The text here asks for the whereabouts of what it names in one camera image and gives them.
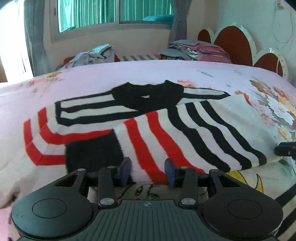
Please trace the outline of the striped cartoon knit sweater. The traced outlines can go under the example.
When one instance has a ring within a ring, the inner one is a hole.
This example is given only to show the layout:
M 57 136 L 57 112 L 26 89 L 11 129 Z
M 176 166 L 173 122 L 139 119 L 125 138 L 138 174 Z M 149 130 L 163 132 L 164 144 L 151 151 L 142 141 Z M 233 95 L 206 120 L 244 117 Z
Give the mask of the striped cartoon knit sweater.
M 1 206 L 79 168 L 132 161 L 132 181 L 165 184 L 165 159 L 200 173 L 219 169 L 283 208 L 279 240 L 295 240 L 295 163 L 273 152 L 295 140 L 285 94 L 253 81 L 254 96 L 126 83 L 64 99 L 1 136 Z

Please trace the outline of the crumpled grey clothes pile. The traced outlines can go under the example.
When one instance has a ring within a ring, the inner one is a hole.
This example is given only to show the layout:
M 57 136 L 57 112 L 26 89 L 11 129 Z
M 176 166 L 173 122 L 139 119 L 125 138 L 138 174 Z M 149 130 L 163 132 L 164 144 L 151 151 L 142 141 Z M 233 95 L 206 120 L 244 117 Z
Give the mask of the crumpled grey clothes pile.
M 115 48 L 110 44 L 97 46 L 89 51 L 78 53 L 61 69 L 68 69 L 84 65 L 111 63 L 115 59 Z

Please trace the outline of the pink floral bed sheet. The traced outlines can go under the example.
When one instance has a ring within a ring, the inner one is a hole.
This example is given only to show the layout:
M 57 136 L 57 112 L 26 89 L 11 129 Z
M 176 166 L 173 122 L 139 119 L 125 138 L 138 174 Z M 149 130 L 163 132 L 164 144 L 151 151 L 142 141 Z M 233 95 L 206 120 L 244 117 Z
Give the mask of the pink floral bed sheet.
M 257 91 L 252 84 L 256 81 L 269 88 L 280 89 L 286 97 L 283 105 L 295 109 L 295 88 L 277 74 L 261 68 L 172 60 L 105 63 L 60 70 L 18 84 L 1 85 L 1 136 L 10 133 L 41 108 L 54 102 L 107 92 L 126 83 L 158 85 L 165 81 L 186 88 L 224 91 L 229 95 L 241 91 L 249 96 L 254 96 Z M 117 199 L 141 199 L 149 207 L 153 200 L 176 198 L 176 192 L 169 189 L 167 183 L 168 180 L 165 184 L 142 185 L 132 181 L 125 189 L 118 191 Z M 10 212 L 14 204 L 26 195 L 1 206 L 1 240 L 19 238 Z

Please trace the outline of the striped grey white cloth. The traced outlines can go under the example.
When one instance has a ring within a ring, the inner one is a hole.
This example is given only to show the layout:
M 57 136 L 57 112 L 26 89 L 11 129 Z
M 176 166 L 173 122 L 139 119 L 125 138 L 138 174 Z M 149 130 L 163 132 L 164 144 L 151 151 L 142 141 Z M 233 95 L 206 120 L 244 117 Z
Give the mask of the striped grey white cloth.
M 159 54 L 116 56 L 115 60 L 117 60 L 118 62 L 161 60 L 161 56 Z

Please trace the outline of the red white scalloped headboard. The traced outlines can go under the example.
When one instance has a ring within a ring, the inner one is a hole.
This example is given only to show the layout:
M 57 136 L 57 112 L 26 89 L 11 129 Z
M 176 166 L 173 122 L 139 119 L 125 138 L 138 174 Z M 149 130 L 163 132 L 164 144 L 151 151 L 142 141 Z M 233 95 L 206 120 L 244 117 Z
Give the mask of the red white scalloped headboard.
M 284 79 L 289 77 L 281 52 L 271 47 L 258 51 L 250 32 L 242 25 L 231 23 L 216 33 L 211 28 L 205 28 L 198 33 L 197 39 L 221 47 L 229 54 L 233 64 L 269 70 Z

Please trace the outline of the teal pillow on sill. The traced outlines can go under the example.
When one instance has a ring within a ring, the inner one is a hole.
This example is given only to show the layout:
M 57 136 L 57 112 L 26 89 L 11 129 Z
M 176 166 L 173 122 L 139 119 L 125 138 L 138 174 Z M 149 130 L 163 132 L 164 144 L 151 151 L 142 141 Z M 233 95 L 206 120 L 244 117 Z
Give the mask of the teal pillow on sill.
M 156 22 L 166 25 L 172 25 L 174 21 L 174 15 L 150 15 L 142 19 L 143 21 Z

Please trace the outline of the window with green curtain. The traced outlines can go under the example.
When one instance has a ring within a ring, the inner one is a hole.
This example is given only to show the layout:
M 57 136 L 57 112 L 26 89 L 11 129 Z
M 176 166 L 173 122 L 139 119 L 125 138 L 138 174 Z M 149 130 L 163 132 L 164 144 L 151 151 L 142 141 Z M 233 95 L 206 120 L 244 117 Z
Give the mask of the window with green curtain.
M 51 42 L 87 34 L 170 25 L 143 21 L 150 15 L 173 15 L 170 1 L 49 1 Z

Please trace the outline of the right grey curtain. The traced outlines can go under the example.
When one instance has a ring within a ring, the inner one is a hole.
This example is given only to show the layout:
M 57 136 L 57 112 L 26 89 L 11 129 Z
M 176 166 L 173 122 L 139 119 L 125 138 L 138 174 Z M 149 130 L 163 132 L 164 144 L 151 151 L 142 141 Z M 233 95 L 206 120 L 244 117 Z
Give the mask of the right grey curtain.
M 191 0 L 171 1 L 174 20 L 170 30 L 169 43 L 187 38 L 187 17 L 191 3 Z

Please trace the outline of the grey curtain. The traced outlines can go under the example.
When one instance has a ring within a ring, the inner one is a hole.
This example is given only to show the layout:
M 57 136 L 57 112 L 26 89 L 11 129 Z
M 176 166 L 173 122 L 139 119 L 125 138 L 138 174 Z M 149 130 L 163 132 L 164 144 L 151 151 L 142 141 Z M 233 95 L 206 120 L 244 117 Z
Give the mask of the grey curtain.
M 51 71 L 43 44 L 45 2 L 27 0 L 23 3 L 25 39 L 33 76 Z
M 191 3 L 191 0 L 171 1 L 174 20 L 170 30 L 169 43 L 187 38 L 187 17 Z

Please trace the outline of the left grey curtain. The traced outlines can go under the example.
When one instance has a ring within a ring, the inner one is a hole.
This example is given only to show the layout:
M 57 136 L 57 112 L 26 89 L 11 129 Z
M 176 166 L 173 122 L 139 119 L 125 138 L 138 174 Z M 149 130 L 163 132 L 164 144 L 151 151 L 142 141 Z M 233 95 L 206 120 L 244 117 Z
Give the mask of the left grey curtain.
M 25 39 L 33 76 L 51 71 L 43 44 L 45 2 L 27 0 L 23 3 Z

